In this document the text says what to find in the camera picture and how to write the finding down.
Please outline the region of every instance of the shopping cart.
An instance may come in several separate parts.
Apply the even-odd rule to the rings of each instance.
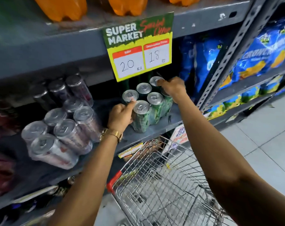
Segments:
[[[165,137],[137,151],[107,184],[133,225],[236,225],[189,150]]]

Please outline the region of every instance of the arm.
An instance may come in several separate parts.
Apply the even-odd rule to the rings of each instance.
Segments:
[[[109,115],[108,128],[123,133],[131,123],[134,105],[135,102],[114,106]],[[58,205],[49,225],[94,225],[117,143],[116,136],[103,137],[75,185]]]
[[[186,94],[184,82],[175,77],[170,83],[159,80],[158,85],[178,104],[195,156],[227,213],[241,226],[285,225],[285,196],[259,177],[202,115]]]

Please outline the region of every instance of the shopping cart handle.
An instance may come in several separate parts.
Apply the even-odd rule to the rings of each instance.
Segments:
[[[113,185],[115,184],[115,182],[120,178],[120,176],[122,176],[122,172],[118,171],[116,173],[116,175],[114,175],[114,177],[110,180],[110,182],[107,183],[107,190],[112,193],[115,194],[115,191],[113,190]]]

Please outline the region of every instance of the orange plastic bottle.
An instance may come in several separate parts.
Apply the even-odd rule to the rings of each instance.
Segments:
[[[43,12],[53,21],[68,17],[80,20],[87,13],[86,0],[35,0]]]
[[[119,16],[124,16],[127,13],[138,16],[147,7],[148,0],[109,0],[109,3]]]
[[[180,2],[182,6],[189,6],[189,5],[197,3],[199,1],[200,0],[170,0],[170,3],[177,4]]]

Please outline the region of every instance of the gold wristwatch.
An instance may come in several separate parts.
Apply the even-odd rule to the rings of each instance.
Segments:
[[[100,140],[102,140],[102,139],[103,139],[103,136],[104,136],[104,135],[107,135],[107,134],[116,136],[117,139],[118,139],[118,142],[120,142],[120,141],[122,140],[122,136],[123,136],[122,133],[119,133],[118,131],[115,131],[115,130],[111,130],[111,129],[109,129],[109,128],[105,128],[105,129],[103,130],[102,135],[100,136]]]

